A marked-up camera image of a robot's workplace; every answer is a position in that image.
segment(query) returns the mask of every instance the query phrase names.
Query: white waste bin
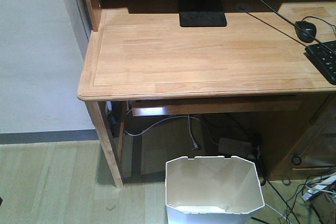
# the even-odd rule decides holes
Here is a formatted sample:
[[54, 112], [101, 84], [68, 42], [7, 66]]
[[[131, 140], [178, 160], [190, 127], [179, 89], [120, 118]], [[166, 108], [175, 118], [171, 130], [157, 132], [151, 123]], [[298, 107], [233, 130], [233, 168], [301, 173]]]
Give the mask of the white waste bin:
[[264, 205], [253, 162], [216, 156], [166, 163], [169, 224], [246, 223]]

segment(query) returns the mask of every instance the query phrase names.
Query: black keyboard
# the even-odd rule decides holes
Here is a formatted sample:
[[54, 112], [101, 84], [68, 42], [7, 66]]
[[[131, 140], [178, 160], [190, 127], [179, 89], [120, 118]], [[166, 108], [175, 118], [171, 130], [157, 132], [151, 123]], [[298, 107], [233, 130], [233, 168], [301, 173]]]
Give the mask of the black keyboard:
[[320, 44], [306, 46], [307, 58], [331, 84], [336, 85], [336, 40], [324, 42], [333, 52]]

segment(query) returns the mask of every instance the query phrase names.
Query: wooden floor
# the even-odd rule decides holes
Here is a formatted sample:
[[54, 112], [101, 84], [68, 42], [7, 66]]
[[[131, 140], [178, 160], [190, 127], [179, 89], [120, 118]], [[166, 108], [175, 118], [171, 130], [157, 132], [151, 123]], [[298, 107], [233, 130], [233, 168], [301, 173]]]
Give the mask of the wooden floor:
[[[167, 125], [185, 131], [164, 132]], [[99, 141], [0, 145], [0, 223], [167, 223], [164, 162], [185, 154], [202, 151], [191, 151], [183, 120], [155, 127], [134, 141], [126, 137], [122, 167], [127, 179], [123, 189], [116, 189]], [[299, 183], [274, 185], [288, 199]], [[284, 213], [283, 202], [269, 185], [262, 190], [265, 202]], [[319, 223], [309, 204], [299, 200], [295, 211], [302, 224]], [[284, 223], [267, 207], [256, 217]]]

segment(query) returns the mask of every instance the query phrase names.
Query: grey baseboard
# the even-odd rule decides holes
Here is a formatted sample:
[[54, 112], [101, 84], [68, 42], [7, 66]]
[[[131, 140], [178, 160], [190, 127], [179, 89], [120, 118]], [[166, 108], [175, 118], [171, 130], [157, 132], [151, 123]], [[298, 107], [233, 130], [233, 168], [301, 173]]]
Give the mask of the grey baseboard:
[[95, 130], [48, 131], [0, 134], [0, 144], [30, 144], [98, 140]]

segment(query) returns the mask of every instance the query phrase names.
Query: white cable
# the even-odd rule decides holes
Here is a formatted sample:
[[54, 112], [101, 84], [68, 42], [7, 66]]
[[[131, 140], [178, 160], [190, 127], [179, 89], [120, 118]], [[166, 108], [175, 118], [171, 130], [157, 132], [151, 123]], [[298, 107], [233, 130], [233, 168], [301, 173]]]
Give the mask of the white cable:
[[323, 189], [313, 188], [313, 187], [310, 187], [310, 186], [308, 186], [308, 185], [306, 185], [306, 188], [312, 190], [312, 191], [313, 191], [313, 194], [315, 194], [315, 191], [322, 191], [322, 192], [324, 192], [324, 193], [328, 193], [328, 194], [334, 194], [334, 195], [336, 195], [336, 192], [334, 192], [334, 191], [329, 191], [329, 190], [323, 190]]
[[316, 178], [312, 178], [312, 179], [308, 180], [306, 184], [315, 184], [314, 182], [321, 181], [325, 178], [329, 178], [329, 177], [334, 176], [334, 175], [336, 175], [336, 172], [334, 172], [332, 174], [329, 174], [329, 175], [324, 175], [324, 176], [319, 176], [319, 177], [316, 177]]
[[[130, 109], [126, 113], [126, 115], [128, 115], [129, 113], [131, 113], [131, 111], [132, 110]], [[171, 116], [169, 118], [164, 118], [164, 119], [162, 119], [162, 120], [160, 120], [160, 121], [152, 124], [147, 129], [143, 130], [142, 132], [140, 132], [138, 134], [132, 134], [132, 133], [128, 132], [127, 130], [125, 130], [125, 133], [128, 134], [128, 135], [130, 135], [130, 136], [140, 136], [140, 135], [144, 134], [145, 132], [147, 132], [148, 130], [150, 130], [152, 127], [154, 127], [154, 126], [156, 126], [156, 125], [158, 125], [158, 124], [160, 124], [160, 123], [162, 123], [164, 121], [167, 121], [167, 120], [170, 120], [170, 119], [177, 119], [177, 118], [187, 118], [187, 117], [190, 117], [191, 119], [195, 119], [195, 120], [201, 122], [203, 124], [203, 126], [206, 128], [206, 131], [208, 133], [208, 136], [209, 136], [209, 139], [210, 139], [211, 143], [213, 143], [214, 145], [218, 145], [218, 143], [214, 142], [214, 140], [212, 139], [211, 134], [210, 134], [210, 130], [209, 130], [208, 126], [205, 124], [205, 122], [203, 122], [201, 119], [196, 118], [196, 117], [194, 117], [192, 115], [176, 115], [176, 116]]]
[[333, 182], [331, 182], [331, 183], [329, 183], [329, 182], [327, 182], [327, 183], [323, 183], [323, 182], [321, 182], [321, 183], [306, 183], [306, 185], [308, 185], [308, 186], [310, 186], [310, 185], [330, 186], [330, 185], [332, 185], [332, 183]]
[[288, 218], [286, 218], [285, 216], [283, 216], [277, 209], [275, 209], [274, 207], [270, 206], [269, 204], [265, 203], [265, 206], [269, 207], [270, 209], [272, 209], [274, 212], [276, 212], [279, 216], [281, 216], [285, 221], [289, 222], [289, 224], [292, 224]]
[[194, 138], [194, 135], [191, 131], [191, 120], [190, 120], [190, 115], [188, 115], [188, 129], [189, 129], [189, 135], [191, 137], [191, 140], [193, 141], [193, 145], [194, 145], [194, 148], [193, 150], [198, 150], [199, 149], [199, 145], [198, 143], [196, 142], [195, 138]]

